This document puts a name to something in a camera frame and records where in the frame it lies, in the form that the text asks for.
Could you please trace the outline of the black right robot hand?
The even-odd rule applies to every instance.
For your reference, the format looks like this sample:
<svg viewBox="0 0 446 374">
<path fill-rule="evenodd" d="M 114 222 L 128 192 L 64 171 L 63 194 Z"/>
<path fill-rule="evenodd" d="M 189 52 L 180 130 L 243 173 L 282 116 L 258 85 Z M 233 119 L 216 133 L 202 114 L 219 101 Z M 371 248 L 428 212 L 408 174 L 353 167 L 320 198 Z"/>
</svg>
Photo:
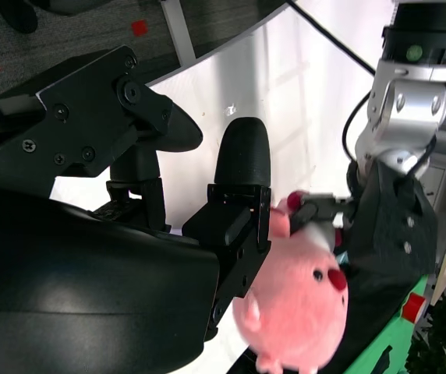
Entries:
<svg viewBox="0 0 446 374">
<path fill-rule="evenodd" d="M 207 202 L 170 232 L 158 153 L 202 139 L 126 46 L 0 94 L 0 373 L 168 373 L 201 354 L 271 247 L 258 118 L 230 123 Z"/>
</svg>

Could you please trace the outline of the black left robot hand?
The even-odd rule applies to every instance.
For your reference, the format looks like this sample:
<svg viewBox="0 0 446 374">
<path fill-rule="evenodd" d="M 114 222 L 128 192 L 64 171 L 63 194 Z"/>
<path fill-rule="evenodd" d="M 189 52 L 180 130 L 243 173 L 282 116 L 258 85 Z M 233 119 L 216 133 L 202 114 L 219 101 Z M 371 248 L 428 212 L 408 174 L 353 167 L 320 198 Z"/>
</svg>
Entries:
<svg viewBox="0 0 446 374">
<path fill-rule="evenodd" d="M 324 236 L 332 252 L 342 244 L 343 231 L 333 223 L 341 214 L 350 221 L 355 214 L 358 202 L 353 198 L 338 198 L 332 194 L 310 194 L 304 191 L 292 192 L 286 200 L 290 210 L 291 233 L 295 234 L 311 224 Z"/>
</svg>

